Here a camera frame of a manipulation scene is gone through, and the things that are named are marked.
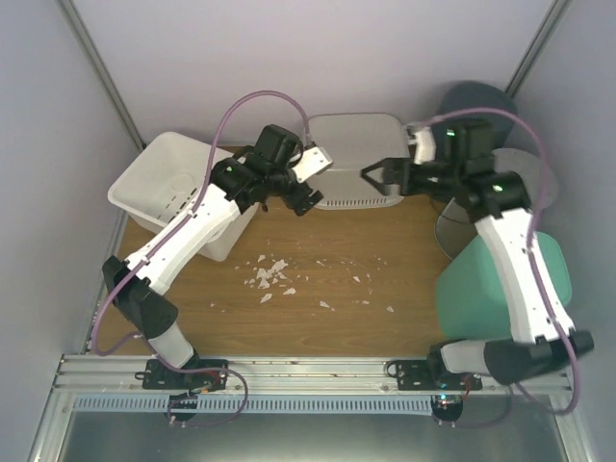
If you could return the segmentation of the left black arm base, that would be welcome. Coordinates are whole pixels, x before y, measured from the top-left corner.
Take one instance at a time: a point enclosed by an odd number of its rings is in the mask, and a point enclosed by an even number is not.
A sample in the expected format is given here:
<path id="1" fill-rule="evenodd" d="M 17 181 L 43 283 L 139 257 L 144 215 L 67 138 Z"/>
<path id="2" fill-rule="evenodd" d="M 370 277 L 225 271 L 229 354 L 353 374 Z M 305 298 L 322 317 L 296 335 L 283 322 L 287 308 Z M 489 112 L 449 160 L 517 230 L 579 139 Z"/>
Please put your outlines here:
<path id="1" fill-rule="evenodd" d="M 157 359 L 146 362 L 145 370 L 135 373 L 145 390 L 178 391 L 217 391 L 226 386 L 226 373 L 222 369 L 229 366 L 223 359 L 198 359 L 189 364 L 189 369 L 208 369 L 202 373 L 174 372 Z"/>

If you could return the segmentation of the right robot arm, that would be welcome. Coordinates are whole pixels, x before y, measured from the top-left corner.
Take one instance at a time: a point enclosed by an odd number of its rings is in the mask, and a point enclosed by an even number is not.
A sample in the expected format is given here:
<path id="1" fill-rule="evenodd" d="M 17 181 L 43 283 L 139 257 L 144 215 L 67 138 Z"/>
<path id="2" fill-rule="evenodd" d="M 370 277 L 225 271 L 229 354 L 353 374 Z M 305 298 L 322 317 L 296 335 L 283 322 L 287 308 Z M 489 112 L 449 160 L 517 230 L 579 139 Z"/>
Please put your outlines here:
<path id="1" fill-rule="evenodd" d="M 502 340 L 456 340 L 428 354 L 427 381 L 446 390 L 461 374 L 492 377 L 501 385 L 569 368 L 594 348 L 587 330 L 575 328 L 562 306 L 539 248 L 537 215 L 521 176 L 498 172 L 494 131 L 480 118 L 458 118 L 448 127 L 446 158 L 435 158 L 428 126 L 416 130 L 411 158 L 384 158 L 360 171 L 380 193 L 395 186 L 402 196 L 447 190 L 467 212 L 496 267 L 504 291 L 510 335 Z"/>

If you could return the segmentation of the green plastic bin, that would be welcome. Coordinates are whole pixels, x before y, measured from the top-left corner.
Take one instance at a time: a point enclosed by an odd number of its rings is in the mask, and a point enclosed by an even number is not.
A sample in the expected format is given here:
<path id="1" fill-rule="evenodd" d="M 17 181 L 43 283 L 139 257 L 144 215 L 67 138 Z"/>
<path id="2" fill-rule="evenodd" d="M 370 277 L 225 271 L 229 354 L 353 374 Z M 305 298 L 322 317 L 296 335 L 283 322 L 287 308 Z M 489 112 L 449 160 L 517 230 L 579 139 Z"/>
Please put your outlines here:
<path id="1" fill-rule="evenodd" d="M 573 289 L 559 243 L 537 233 L 538 245 L 563 308 Z M 449 340 L 495 340 L 511 337 L 505 294 L 495 263 L 475 236 L 439 275 L 435 289 L 439 326 Z"/>

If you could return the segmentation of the silver wire mesh bin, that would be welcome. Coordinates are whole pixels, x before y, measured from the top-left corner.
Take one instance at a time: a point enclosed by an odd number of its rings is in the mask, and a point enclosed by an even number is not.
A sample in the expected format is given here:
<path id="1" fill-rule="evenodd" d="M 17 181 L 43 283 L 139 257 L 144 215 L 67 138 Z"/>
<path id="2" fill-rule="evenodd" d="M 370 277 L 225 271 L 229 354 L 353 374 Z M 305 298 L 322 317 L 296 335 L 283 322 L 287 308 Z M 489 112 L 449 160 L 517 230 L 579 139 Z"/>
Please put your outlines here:
<path id="1" fill-rule="evenodd" d="M 529 193 L 532 205 L 539 197 L 539 188 L 544 185 L 546 192 L 540 209 L 545 210 L 558 198 L 559 184 L 550 167 L 546 169 L 545 182 L 541 182 L 541 159 L 521 149 L 503 147 L 493 151 L 496 157 L 496 172 L 514 171 L 518 173 Z M 476 236 L 475 226 L 469 222 L 466 211 L 454 199 L 438 211 L 434 224 L 434 237 L 443 253 L 453 260 Z"/>

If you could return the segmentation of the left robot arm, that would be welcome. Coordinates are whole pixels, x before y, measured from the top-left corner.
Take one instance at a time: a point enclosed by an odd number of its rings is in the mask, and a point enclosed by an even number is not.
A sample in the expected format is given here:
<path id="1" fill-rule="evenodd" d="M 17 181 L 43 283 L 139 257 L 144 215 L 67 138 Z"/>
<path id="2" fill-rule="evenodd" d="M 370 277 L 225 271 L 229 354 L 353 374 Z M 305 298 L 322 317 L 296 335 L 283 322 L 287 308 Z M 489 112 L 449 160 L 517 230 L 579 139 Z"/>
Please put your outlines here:
<path id="1" fill-rule="evenodd" d="M 256 204 L 279 196 L 298 216 L 322 199 L 308 181 L 332 166 L 324 149 L 288 130 L 266 126 L 255 145 L 210 163 L 196 197 L 152 240 L 123 260 L 103 265 L 107 305 L 114 305 L 166 365 L 178 389 L 198 377 L 197 352 L 178 325 L 165 294 L 182 268 L 218 232 Z"/>

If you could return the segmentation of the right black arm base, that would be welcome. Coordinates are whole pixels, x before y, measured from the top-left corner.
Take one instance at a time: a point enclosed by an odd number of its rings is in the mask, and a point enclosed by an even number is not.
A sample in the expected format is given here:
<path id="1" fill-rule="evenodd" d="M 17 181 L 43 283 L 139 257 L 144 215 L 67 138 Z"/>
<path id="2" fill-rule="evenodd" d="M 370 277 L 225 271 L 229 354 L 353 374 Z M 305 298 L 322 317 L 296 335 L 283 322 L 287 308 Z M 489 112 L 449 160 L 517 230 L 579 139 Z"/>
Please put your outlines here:
<path id="1" fill-rule="evenodd" d="M 465 392 L 483 388 L 480 377 L 448 372 L 429 359 L 393 359 L 384 364 L 384 372 L 397 382 L 400 391 Z"/>

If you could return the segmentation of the translucent white wash basin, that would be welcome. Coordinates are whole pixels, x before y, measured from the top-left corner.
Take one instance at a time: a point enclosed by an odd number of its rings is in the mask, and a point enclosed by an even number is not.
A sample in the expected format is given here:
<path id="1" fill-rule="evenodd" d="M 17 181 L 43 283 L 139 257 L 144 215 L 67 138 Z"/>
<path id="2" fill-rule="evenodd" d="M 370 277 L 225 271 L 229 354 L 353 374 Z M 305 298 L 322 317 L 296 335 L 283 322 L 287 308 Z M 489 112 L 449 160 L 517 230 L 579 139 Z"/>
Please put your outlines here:
<path id="1" fill-rule="evenodd" d="M 379 113 L 316 115 L 309 119 L 313 140 L 333 160 L 333 166 L 309 179 L 322 193 L 316 205 L 326 211 L 391 207 L 402 197 L 389 186 L 378 192 L 360 170 L 384 158 L 409 155 L 406 133 L 394 116 Z"/>

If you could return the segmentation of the white rectangular tub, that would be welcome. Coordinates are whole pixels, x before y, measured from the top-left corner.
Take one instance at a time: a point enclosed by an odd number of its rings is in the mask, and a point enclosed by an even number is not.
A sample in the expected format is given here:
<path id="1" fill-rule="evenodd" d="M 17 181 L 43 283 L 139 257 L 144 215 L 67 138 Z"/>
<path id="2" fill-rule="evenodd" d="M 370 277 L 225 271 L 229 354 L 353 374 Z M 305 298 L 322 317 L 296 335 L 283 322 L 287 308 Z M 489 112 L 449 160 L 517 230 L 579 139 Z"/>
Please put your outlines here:
<path id="1" fill-rule="evenodd" d="M 165 132 L 115 180 L 108 199 L 130 217 L 122 257 L 147 244 L 198 195 L 210 149 L 202 141 Z"/>

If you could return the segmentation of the dark grey round bin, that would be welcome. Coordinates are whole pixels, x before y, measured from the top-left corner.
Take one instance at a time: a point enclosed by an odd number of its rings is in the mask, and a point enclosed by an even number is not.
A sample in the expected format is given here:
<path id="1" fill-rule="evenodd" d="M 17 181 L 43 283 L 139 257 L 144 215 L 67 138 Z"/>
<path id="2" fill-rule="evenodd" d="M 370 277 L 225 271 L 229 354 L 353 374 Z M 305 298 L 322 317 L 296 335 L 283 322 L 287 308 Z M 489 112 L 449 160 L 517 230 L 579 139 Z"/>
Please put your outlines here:
<path id="1" fill-rule="evenodd" d="M 471 108 L 492 108 L 517 114 L 514 100 L 504 91 L 477 81 L 462 81 L 454 84 L 442 97 L 436 115 L 441 116 L 454 111 Z M 471 117 L 484 117 L 494 130 L 494 148 L 502 148 L 509 137 L 514 122 L 503 115 L 484 114 Z"/>

